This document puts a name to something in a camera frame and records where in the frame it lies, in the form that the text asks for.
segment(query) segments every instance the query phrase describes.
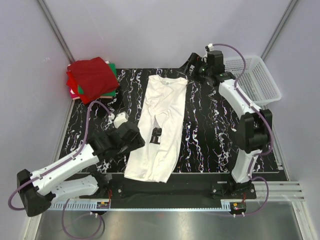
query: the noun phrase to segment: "gray floor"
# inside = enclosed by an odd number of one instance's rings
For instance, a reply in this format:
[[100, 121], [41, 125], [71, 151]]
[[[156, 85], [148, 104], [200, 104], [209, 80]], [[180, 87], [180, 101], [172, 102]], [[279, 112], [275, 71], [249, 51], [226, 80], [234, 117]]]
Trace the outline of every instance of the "gray floor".
[[[259, 205], [249, 203], [253, 211]], [[84, 212], [69, 211], [65, 224]], [[268, 202], [262, 212], [249, 217], [220, 217], [209, 212], [107, 212], [104, 231], [96, 240], [302, 240], [292, 205]], [[91, 235], [99, 225], [86, 216], [68, 227], [81, 238]], [[61, 227], [61, 211], [42, 215], [35, 240], [69, 240]]]

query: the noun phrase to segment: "green cloth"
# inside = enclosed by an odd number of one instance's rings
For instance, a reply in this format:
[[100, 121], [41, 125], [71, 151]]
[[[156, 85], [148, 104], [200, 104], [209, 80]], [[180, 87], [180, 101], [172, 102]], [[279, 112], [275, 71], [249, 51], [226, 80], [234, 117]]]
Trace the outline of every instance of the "green cloth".
[[[111, 68], [113, 74], [115, 75], [115, 77], [117, 77], [117, 70], [116, 70], [116, 65], [114, 63], [108, 63], [109, 67]], [[82, 88], [78, 85], [78, 93], [80, 95], [83, 95], [85, 94], [84, 91], [82, 90]], [[111, 97], [114, 97], [116, 96], [116, 90], [114, 91], [111, 91], [111, 92], [107, 92], [107, 93], [104, 93], [102, 94], [102, 96], [111, 96]]]

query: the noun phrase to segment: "white garment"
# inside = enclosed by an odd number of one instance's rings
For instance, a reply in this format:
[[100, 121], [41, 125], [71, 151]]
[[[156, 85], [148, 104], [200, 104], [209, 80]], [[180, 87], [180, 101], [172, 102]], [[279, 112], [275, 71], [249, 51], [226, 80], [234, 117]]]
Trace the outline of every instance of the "white garment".
[[[166, 183], [178, 161], [188, 81], [149, 76], [138, 123], [145, 146], [130, 153], [124, 177]], [[160, 144], [150, 143], [155, 127], [162, 129]]]

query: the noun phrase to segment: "cable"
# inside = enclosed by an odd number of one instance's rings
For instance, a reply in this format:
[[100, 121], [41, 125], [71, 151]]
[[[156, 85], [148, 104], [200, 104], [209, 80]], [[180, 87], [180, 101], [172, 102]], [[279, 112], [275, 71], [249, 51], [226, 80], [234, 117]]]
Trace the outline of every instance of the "cable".
[[253, 212], [245, 214], [246, 216], [252, 216], [252, 215], [257, 214], [258, 212], [260, 212], [265, 207], [265, 205], [266, 205], [266, 203], [268, 201], [268, 198], [269, 198], [269, 185], [268, 185], [268, 182], [266, 181], [266, 179], [264, 179], [261, 176], [256, 176], [256, 177], [252, 178], [251, 177], [251, 173], [250, 173], [250, 169], [251, 169], [251, 167], [252, 167], [252, 165], [254, 163], [254, 160], [255, 160], [256, 156], [265, 156], [265, 155], [268, 155], [269, 153], [271, 153], [272, 149], [274, 148], [274, 136], [272, 134], [271, 127], [269, 126], [267, 120], [264, 118], [264, 116], [255, 107], [251, 106], [251, 102], [243, 95], [243, 93], [240, 91], [240, 89], [237, 86], [239, 79], [244, 75], [244, 73], [246, 71], [246, 68], [247, 68], [247, 63], [246, 63], [246, 60], [245, 60], [244, 56], [241, 54], [241, 52], [238, 49], [236, 49], [235, 47], [233, 47], [231, 45], [228, 45], [228, 44], [216, 43], [216, 44], [213, 44], [212, 46], [224, 46], [224, 47], [231, 48], [231, 49], [235, 50], [239, 54], [239, 56], [241, 57], [241, 59], [243, 61], [243, 69], [242, 69], [241, 73], [238, 75], [238, 77], [236, 77], [235, 80], [234, 80], [234, 88], [239, 93], [239, 95], [242, 97], [242, 99], [250, 106], [250, 108], [258, 114], [260, 119], [265, 124], [265, 126], [266, 126], [266, 128], [267, 128], [267, 130], [269, 132], [269, 136], [270, 136], [270, 147], [269, 147], [269, 150], [266, 151], [266, 152], [262, 152], [262, 153], [253, 155], [252, 159], [250, 161], [250, 164], [249, 164], [249, 168], [247, 170], [248, 177], [249, 177], [249, 179], [251, 181], [255, 181], [257, 179], [260, 179], [260, 180], [264, 181], [265, 187], [266, 187], [266, 196], [265, 196], [265, 200], [264, 200], [263, 204], [261, 205], [261, 207], [256, 211], [253, 211]]
[[25, 182], [24, 184], [22, 184], [21, 186], [19, 186], [9, 197], [8, 199], [8, 206], [10, 209], [14, 210], [14, 211], [21, 211], [21, 210], [24, 210], [25, 208], [24, 207], [15, 207], [12, 205], [12, 199], [14, 198], [14, 196], [20, 191], [22, 190], [24, 187], [26, 187], [27, 185], [33, 183], [34, 181], [44, 177], [45, 175], [53, 172], [54, 170], [60, 168], [61, 166], [65, 165], [66, 163], [70, 162], [72, 159], [74, 159], [76, 156], [78, 156], [82, 149], [85, 147], [85, 144], [86, 144], [86, 141], [87, 141], [87, 138], [88, 138], [88, 131], [89, 131], [89, 119], [90, 119], [90, 111], [91, 111], [91, 108], [94, 104], [99, 104], [101, 105], [105, 110], [106, 112], [111, 115], [111, 112], [109, 111], [109, 109], [104, 105], [102, 104], [101, 102], [99, 101], [92, 101], [88, 107], [88, 111], [86, 113], [86, 122], [85, 122], [85, 132], [84, 132], [84, 138], [83, 138], [83, 142], [82, 142], [82, 145], [80, 146], [80, 148], [78, 149], [78, 151], [72, 156], [72, 157], [69, 157], [68, 159], [66, 159], [65, 161], [59, 163], [58, 165], [54, 166], [53, 168], [45, 171], [44, 173], [40, 174], [39, 176], [36, 176], [34, 177], [33, 179], [30, 179], [29, 181]]
[[[63, 205], [63, 209], [62, 209], [61, 225], [62, 225], [62, 229], [63, 229], [64, 233], [65, 233], [69, 238], [72, 238], [72, 239], [75, 239], [75, 240], [90, 240], [90, 239], [92, 239], [92, 238], [93, 238], [95, 235], [97, 235], [97, 233], [99, 232], [99, 230], [100, 230], [100, 228], [101, 228], [101, 226], [102, 226], [102, 224], [103, 224], [103, 222], [104, 222], [103, 217], [100, 216], [100, 215], [97, 214], [97, 213], [95, 214], [96, 217], [97, 217], [97, 216], [99, 217], [99, 220], [100, 220], [100, 221], [99, 221], [99, 226], [98, 226], [97, 230], [96, 230], [91, 236], [88, 236], [88, 237], [85, 237], [85, 238], [73, 236], [73, 235], [71, 235], [71, 234], [67, 231], [67, 227], [65, 226], [65, 211], [66, 211], [66, 207], [67, 207], [67, 205], [68, 205], [68, 203], [69, 203], [69, 200], [70, 200], [70, 199], [68, 199], [68, 200], [65, 202], [65, 204]], [[78, 217], [76, 220], [78, 220], [78, 219], [80, 219], [80, 218], [82, 218], [82, 217], [84, 217], [84, 216], [88, 216], [88, 215], [92, 215], [92, 212], [91, 212], [91, 213], [84, 214], [84, 215]]]

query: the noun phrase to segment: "white plastic basket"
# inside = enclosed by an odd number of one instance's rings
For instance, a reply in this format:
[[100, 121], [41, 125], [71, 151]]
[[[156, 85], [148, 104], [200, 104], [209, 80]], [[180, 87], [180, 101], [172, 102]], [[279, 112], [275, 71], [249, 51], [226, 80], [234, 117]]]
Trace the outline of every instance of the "white plastic basket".
[[[257, 105], [264, 106], [281, 99], [281, 93], [264, 61], [259, 56], [245, 56], [246, 68], [239, 86]], [[241, 57], [226, 57], [225, 70], [238, 76], [244, 68]]]

